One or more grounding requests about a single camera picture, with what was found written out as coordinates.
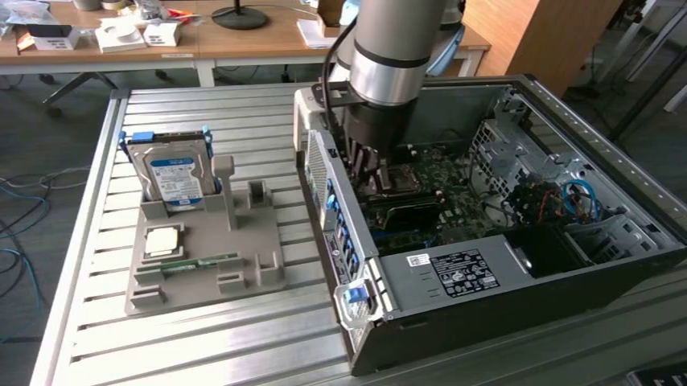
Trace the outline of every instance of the desk lamp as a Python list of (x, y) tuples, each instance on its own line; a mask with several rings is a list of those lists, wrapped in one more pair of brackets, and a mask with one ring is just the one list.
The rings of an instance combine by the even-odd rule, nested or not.
[(240, 0), (234, 0), (234, 6), (212, 13), (212, 21), (232, 30), (254, 30), (264, 26), (270, 18), (259, 10), (240, 6)]

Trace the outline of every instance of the gray floor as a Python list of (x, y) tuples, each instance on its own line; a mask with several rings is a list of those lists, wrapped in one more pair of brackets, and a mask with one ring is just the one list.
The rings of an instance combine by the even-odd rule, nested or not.
[[(597, 49), (603, 57), (609, 52), (619, 33), (613, 31)], [(634, 84), (625, 86), (626, 95), (614, 96), (607, 92), (593, 102), (571, 102), (581, 114), (590, 121), (595, 121), (599, 129), (603, 124), (597, 121), (593, 105), (602, 109), (610, 125), (615, 125), (627, 112), (637, 97), (646, 90), (657, 74), (665, 69), (675, 52), (663, 50)], [(236, 80), (246, 83), (278, 83), (280, 81), (282, 66), (260, 67), (254, 74), (254, 67), (226, 71)], [(292, 76), (298, 81), (310, 81), (316, 78), (319, 66), (291, 66)], [(171, 70), (168, 74), (174, 83), (160, 81), (148, 72), (126, 72), (112, 74), (111, 78), (122, 88), (163, 88), (195, 87), (198, 79), (192, 70)], [(56, 79), (60, 84), (71, 76), (60, 75)], [(645, 168), (657, 176), (659, 181), (683, 199), (687, 199), (687, 183), (685, 180), (685, 155), (687, 149), (687, 125), (685, 115), (687, 104), (681, 106), (675, 114), (661, 110), (673, 94), (687, 82), (687, 69), (683, 69), (674, 80), (657, 96), (651, 105), (637, 120), (630, 138), (625, 145), (633, 157)], [(98, 133), (100, 130), (103, 114), (107, 106), (107, 88), (95, 81), (79, 88), (58, 105), (63, 108), (64, 116), (51, 119), (42, 111), (42, 98), (58, 86), (44, 85), (38, 76), (26, 76), (22, 84), (11, 91), (0, 91), (0, 176), (8, 177), (24, 173), (47, 173), (72, 166), (87, 165), (95, 150)], [(82, 175), (71, 176), (70, 183)], [(26, 194), (39, 195), (40, 190), (23, 190)], [(55, 191), (51, 194), (51, 212), (28, 232), (19, 238), (36, 267), (43, 291), (52, 300), (52, 293), (58, 286), (62, 263), (70, 243), (70, 235), (80, 204), (82, 188), (67, 191)], [(0, 194), (0, 219), (12, 220), (34, 203), (28, 200), (12, 199)], [(12, 248), (8, 240), (0, 239), (0, 248)], [(8, 279), (0, 276), (6, 288)], [(15, 333), (19, 326), (26, 329), (20, 336), (36, 337), (42, 335), (46, 326), (47, 312), (35, 316), (35, 295), (28, 279), (26, 278), (14, 292), (0, 299), (0, 337)], [(23, 385), (31, 378), (31, 370), (36, 360), (39, 343), (6, 343), (0, 345), (0, 385)]]

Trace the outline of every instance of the paper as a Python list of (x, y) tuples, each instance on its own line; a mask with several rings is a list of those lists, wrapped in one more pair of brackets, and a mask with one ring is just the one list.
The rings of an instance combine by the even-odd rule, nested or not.
[(336, 38), (326, 38), (322, 35), (322, 29), (316, 20), (299, 19), (296, 24), (308, 48), (330, 48), (332, 46)]

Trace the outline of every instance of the metal table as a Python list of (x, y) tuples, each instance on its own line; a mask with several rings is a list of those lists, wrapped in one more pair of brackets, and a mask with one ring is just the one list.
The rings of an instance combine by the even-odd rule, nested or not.
[[(294, 91), (306, 86), (115, 92), (32, 385), (610, 384), (631, 368), (685, 354), (682, 265), (605, 310), (351, 377), (294, 165)], [(215, 151), (234, 155), (234, 185), (266, 179), (275, 192), (290, 286), (254, 298), (128, 317), (140, 184), (118, 134), (122, 128), (175, 131), (204, 124), (214, 130)]]

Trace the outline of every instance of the sticker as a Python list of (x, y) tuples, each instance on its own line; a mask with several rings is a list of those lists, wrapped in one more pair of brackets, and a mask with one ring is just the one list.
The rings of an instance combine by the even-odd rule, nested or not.
[(194, 54), (162, 54), (163, 58), (192, 58)]
[(151, 166), (163, 201), (171, 205), (199, 203), (203, 190), (199, 179), (191, 174), (195, 169), (194, 158), (156, 159)]
[(431, 265), (451, 298), (499, 287), (478, 249), (432, 257)]
[(430, 255), (427, 253), (423, 253), (422, 255), (408, 256), (406, 257), (406, 259), (408, 259), (408, 265), (411, 267), (430, 264)]

